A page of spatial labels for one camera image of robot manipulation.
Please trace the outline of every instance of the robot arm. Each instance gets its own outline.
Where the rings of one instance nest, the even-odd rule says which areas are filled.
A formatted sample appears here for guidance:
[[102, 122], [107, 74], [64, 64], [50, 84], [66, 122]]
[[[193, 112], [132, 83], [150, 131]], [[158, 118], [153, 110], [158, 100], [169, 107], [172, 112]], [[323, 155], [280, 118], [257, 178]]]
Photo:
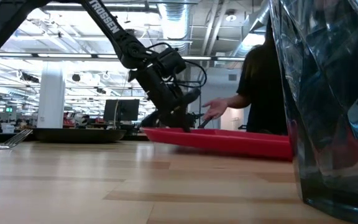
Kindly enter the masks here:
[[[1, 0], [0, 1], [0, 48], [26, 20], [34, 9], [52, 0]], [[183, 95], [177, 85], [164, 80], [176, 80], [176, 74], [186, 68], [179, 53], [168, 47], [160, 53], [143, 46], [133, 35], [126, 32], [111, 15], [101, 0], [59, 0], [60, 3], [79, 3], [88, 12], [112, 43], [122, 65], [131, 71], [129, 81], [136, 79], [157, 108], [161, 123], [189, 131], [185, 122], [185, 108], [200, 95], [200, 90]]]

